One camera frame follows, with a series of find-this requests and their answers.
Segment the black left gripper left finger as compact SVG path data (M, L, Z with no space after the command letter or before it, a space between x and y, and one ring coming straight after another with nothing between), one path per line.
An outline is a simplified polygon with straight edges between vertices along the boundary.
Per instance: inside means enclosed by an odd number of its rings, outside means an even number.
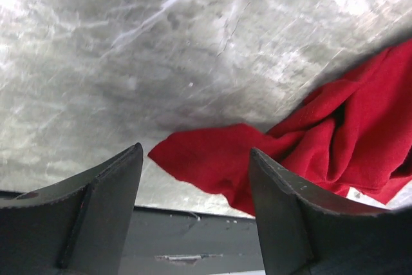
M53 185L1 193L2 274L117 274L140 183L143 149Z

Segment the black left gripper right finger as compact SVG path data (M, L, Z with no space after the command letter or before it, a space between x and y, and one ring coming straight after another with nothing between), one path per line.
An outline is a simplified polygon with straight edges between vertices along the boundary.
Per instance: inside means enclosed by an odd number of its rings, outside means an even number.
M411 208L333 194L258 149L249 179L267 274L410 274Z

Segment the red t shirt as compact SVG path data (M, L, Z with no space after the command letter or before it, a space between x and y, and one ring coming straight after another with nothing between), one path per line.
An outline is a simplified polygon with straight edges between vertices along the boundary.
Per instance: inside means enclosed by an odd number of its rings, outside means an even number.
M318 87L265 133L247 124L176 132L149 158L175 179L254 215L254 147L337 195L356 188L388 203L411 181L411 42Z

